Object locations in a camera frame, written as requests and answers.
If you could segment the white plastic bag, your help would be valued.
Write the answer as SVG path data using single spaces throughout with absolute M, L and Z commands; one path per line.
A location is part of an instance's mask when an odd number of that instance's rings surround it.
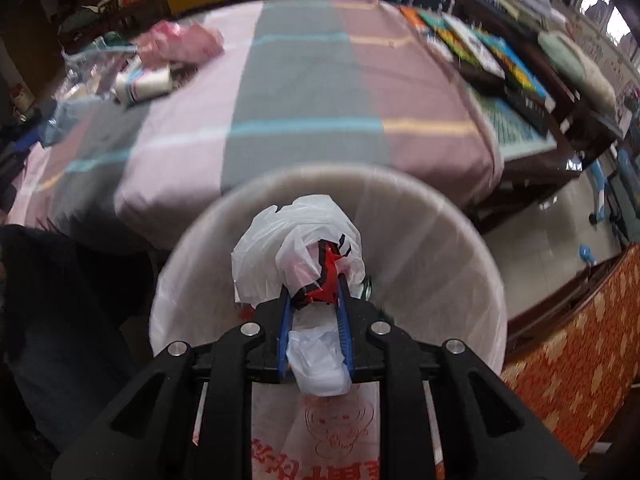
M 300 392 L 342 396 L 352 378 L 344 364 L 335 307 L 343 273 L 352 296 L 364 289 L 366 266 L 356 226 L 327 195 L 270 206 L 254 217 L 231 253 L 235 299 L 256 308 L 291 295 L 288 372 Z

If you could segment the pink plastic bag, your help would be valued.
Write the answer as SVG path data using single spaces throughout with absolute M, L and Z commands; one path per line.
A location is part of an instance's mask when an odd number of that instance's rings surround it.
M 202 65 L 224 52 L 224 37 L 215 27 L 160 21 L 132 40 L 146 68 L 172 63 Z

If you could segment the white blue carton box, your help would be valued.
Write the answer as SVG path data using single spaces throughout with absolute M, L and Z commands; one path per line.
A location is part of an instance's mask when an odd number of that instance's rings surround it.
M 131 65 L 116 76 L 112 91 L 114 98 L 127 106 L 164 96 L 172 91 L 170 69 L 148 70 Z

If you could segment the white lined trash bin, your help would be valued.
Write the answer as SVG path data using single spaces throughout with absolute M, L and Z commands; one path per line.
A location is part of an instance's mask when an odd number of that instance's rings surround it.
M 327 195 L 360 233 L 372 304 L 413 339 L 458 338 L 495 372 L 506 354 L 506 300 L 494 258 L 445 196 L 398 171 L 311 165 L 249 180 L 205 209 L 160 274 L 151 311 L 154 351 L 217 340 L 241 321 L 231 253 L 255 216 Z

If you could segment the white red printed bag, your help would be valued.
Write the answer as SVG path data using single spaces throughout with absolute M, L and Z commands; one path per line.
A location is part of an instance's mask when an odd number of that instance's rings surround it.
M 255 384 L 250 457 L 255 479 L 377 479 L 378 384 L 353 385 L 344 396 Z

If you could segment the plaid pink grey tablecloth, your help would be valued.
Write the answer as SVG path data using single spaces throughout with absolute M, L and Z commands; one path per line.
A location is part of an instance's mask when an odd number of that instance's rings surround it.
M 201 22 L 221 54 L 167 96 L 86 105 L 32 149 L 9 222 L 171 249 L 221 194 L 291 165 L 390 167 L 458 207 L 499 183 L 476 99 L 389 4 L 254 1 Z

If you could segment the orange patterned sofa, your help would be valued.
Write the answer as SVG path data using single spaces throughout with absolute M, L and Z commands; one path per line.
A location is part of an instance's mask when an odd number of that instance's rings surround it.
M 639 247 L 587 266 L 508 323 L 502 380 L 583 460 L 639 376 Z

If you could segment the row of colourful books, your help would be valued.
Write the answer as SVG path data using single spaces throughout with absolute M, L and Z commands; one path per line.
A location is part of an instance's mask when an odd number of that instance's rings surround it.
M 554 101 L 503 39 L 450 14 L 410 6 L 402 6 L 400 12 L 424 42 L 481 96 L 506 105 L 541 136 L 548 133 Z

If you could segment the light blue plastic bag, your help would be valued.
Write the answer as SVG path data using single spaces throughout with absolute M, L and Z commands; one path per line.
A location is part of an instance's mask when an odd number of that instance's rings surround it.
M 106 101 L 104 96 L 55 101 L 52 110 L 43 115 L 39 127 L 40 144 L 44 148 L 50 148 L 62 142 L 73 128 Z

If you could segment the green grey cushion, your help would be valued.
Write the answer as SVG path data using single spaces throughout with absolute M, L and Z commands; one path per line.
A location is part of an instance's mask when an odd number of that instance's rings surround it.
M 552 65 L 587 98 L 603 116 L 616 115 L 616 96 L 612 84 L 581 47 L 562 32 L 540 32 L 538 44 Z

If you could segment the dark wooden chair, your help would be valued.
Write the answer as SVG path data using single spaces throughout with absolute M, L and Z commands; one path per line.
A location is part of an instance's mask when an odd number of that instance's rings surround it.
M 58 19 L 58 43 L 72 52 L 108 32 L 129 38 L 151 27 L 164 14 L 164 0 L 142 0 L 126 8 L 119 0 L 75 0 Z

